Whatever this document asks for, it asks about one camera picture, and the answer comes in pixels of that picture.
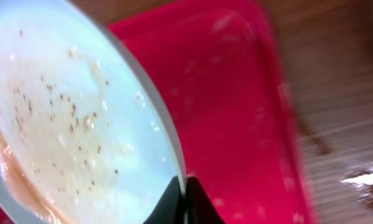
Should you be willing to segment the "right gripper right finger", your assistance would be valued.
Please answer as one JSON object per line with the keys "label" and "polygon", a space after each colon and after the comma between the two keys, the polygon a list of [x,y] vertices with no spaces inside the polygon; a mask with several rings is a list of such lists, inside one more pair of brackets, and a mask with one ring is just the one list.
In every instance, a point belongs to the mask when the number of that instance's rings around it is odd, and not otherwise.
{"label": "right gripper right finger", "polygon": [[188,224],[225,224],[197,177],[186,182]]}

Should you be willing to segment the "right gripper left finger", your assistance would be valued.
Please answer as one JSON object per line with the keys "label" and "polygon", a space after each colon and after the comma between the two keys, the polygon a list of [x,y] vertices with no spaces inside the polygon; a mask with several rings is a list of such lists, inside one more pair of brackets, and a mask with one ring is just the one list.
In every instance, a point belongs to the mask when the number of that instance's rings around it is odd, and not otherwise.
{"label": "right gripper left finger", "polygon": [[177,177],[171,179],[144,224],[184,224],[184,204]]}

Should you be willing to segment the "white plate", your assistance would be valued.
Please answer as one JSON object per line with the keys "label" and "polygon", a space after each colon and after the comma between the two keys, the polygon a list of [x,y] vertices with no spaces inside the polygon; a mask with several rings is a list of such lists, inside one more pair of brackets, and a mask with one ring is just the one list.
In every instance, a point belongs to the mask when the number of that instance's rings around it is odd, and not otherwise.
{"label": "white plate", "polygon": [[0,207],[15,223],[144,223],[185,161],[130,50],[70,1],[0,1]]}

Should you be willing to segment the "red plastic tray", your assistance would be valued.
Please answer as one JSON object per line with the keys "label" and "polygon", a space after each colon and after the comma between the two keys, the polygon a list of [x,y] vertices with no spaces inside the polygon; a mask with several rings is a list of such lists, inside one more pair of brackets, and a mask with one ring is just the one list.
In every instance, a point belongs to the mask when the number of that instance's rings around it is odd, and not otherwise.
{"label": "red plastic tray", "polygon": [[315,221],[287,84],[257,3],[177,1],[101,25],[162,97],[180,140],[185,186],[197,177],[225,223]]}

